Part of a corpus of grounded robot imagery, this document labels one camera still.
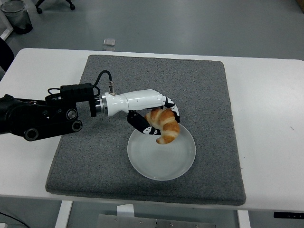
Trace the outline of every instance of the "plate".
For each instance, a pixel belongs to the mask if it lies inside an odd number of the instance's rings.
[[[159,135],[145,135],[134,130],[128,142],[132,166],[143,176],[156,181],[180,177],[194,162],[195,142],[190,132],[180,124],[180,134],[171,143],[159,145]]]

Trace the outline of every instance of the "gray mat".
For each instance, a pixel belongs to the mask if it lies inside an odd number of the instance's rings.
[[[192,134],[196,158],[181,177],[150,180],[127,155],[133,132],[126,113],[90,117],[79,103],[83,129],[62,136],[46,190],[54,194],[170,203],[241,205],[246,201],[225,69],[218,61],[90,56],[81,83],[109,70],[115,92],[154,89],[178,106],[180,123]],[[104,74],[99,87],[108,91]]]

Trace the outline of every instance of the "floor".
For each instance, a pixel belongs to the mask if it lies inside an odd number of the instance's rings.
[[[304,60],[304,13],[295,0],[72,0],[74,11],[64,0],[47,0],[40,15],[36,0],[24,2],[33,30],[6,39],[15,55],[29,47],[102,50],[105,38],[115,38],[115,51],[122,52]],[[108,207],[76,203],[68,227],[95,227],[87,216]],[[54,227],[59,208],[60,201],[0,197],[0,212],[32,228]],[[170,215],[164,208],[142,210],[150,217],[159,211]],[[182,218],[182,209],[176,213]],[[303,220],[274,219],[273,212],[250,211],[249,216],[252,228],[304,227]],[[21,227],[1,215],[0,222]]]

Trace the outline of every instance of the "trash can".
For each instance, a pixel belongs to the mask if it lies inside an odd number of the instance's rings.
[[[1,11],[9,20],[18,34],[26,34],[33,29],[26,5],[21,0],[9,0],[0,6]]]

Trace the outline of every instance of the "black cable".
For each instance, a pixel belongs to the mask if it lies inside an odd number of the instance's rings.
[[[53,95],[53,94],[50,92],[50,91],[53,90],[53,89],[60,90],[59,88],[50,88],[50,89],[47,90],[47,92],[48,92],[50,95]]]
[[[97,86],[97,84],[98,84],[98,82],[99,82],[99,80],[100,80],[100,78],[101,78],[101,75],[103,75],[104,73],[107,73],[107,74],[109,75],[109,80],[110,80],[110,82],[112,82],[111,73],[110,73],[108,70],[103,70],[102,72],[99,73],[99,75],[98,75],[98,77],[97,77],[97,79],[96,79],[96,82],[95,82],[95,84],[93,85],[93,87],[96,87],[96,86]]]
[[[7,217],[9,217],[9,218],[11,218],[11,219],[14,219],[14,220],[16,220],[16,221],[22,223],[22,224],[23,224],[24,226],[26,226],[27,228],[30,228],[26,223],[20,221],[20,220],[17,219],[17,218],[14,218],[14,217],[12,217],[12,216],[10,216],[10,215],[7,215],[7,214],[4,214],[4,213],[2,213],[2,212],[0,212],[0,214],[2,214],[2,215],[4,215],[4,216],[7,216]]]
[[[93,85],[93,88],[96,88],[98,90],[98,93],[94,96],[99,96],[100,95],[100,89],[97,87],[97,84],[98,84],[98,82],[101,78],[101,75],[103,75],[104,73],[107,73],[109,75],[109,80],[110,80],[110,82],[112,82],[112,76],[111,76],[111,73],[108,70],[103,70],[102,72],[100,72],[97,79],[96,79],[96,82]]]

